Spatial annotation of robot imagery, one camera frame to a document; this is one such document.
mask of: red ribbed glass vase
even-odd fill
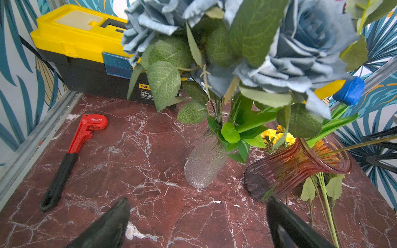
[[[351,170],[346,151],[321,157],[321,154],[342,147],[331,135],[317,142],[312,149],[304,139],[297,138],[292,146],[247,167],[244,183],[253,198],[265,202],[272,195],[284,196],[317,172],[346,174]]]

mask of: toolbox latch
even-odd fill
[[[75,44],[62,42],[62,48],[64,49],[64,53],[65,53],[66,56],[77,58],[77,51],[76,51],[76,45]]]
[[[126,79],[131,78],[132,67],[129,63],[128,57],[107,52],[103,52],[102,56],[106,68],[106,73],[108,75],[122,77]]]

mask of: textured glass vase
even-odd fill
[[[312,149],[304,139],[297,138],[292,146],[247,167],[244,183],[257,201],[265,202],[271,195],[284,196],[317,172],[348,173],[351,163],[346,151],[318,156],[339,148],[342,144],[333,136],[317,142]]]
[[[225,148],[208,128],[186,161],[186,180],[193,187],[207,187],[225,166],[227,159]]]

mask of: red marble countertop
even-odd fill
[[[83,145],[57,207],[42,213],[40,201],[85,111],[106,115],[109,124]],[[273,247],[266,206],[242,181],[247,164],[229,160],[204,190],[185,180],[183,166],[206,124],[181,124],[177,110],[157,113],[92,95],[71,114],[1,211],[0,247],[64,247],[122,197],[131,205],[123,248]],[[251,151],[249,163],[262,157]],[[343,248],[397,247],[396,215],[357,163],[343,183],[335,206]],[[309,222],[298,194],[287,205]],[[314,206],[314,228],[330,240],[319,202]]]

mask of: yellow flower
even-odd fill
[[[287,138],[285,140],[287,141],[287,143],[292,145],[293,143],[295,143],[296,138],[294,138],[294,136],[292,136],[292,134],[287,133]]]
[[[283,126],[278,125],[278,127],[277,127],[277,132],[278,132],[278,133],[283,133],[283,132],[284,132]]]
[[[281,138],[283,136],[283,133],[278,133],[278,134],[276,134],[276,136],[274,137],[274,140],[273,140],[273,145],[277,142],[277,140],[279,139],[279,138]],[[295,142],[295,140],[296,140],[296,138],[294,138],[294,136],[292,136],[292,134],[290,134],[290,133],[287,133],[287,138],[285,139],[286,141],[287,141],[287,143],[289,143],[290,145],[292,145],[294,142]]]
[[[260,134],[262,138],[265,138],[266,136],[269,137],[269,139],[272,139],[276,135],[276,131],[274,129],[268,129],[264,131],[263,133]]]
[[[274,137],[274,140],[273,140],[273,145],[277,142],[277,140],[279,139],[279,138],[281,138],[283,136],[283,133],[278,133],[278,134],[276,134],[275,135],[275,137]]]

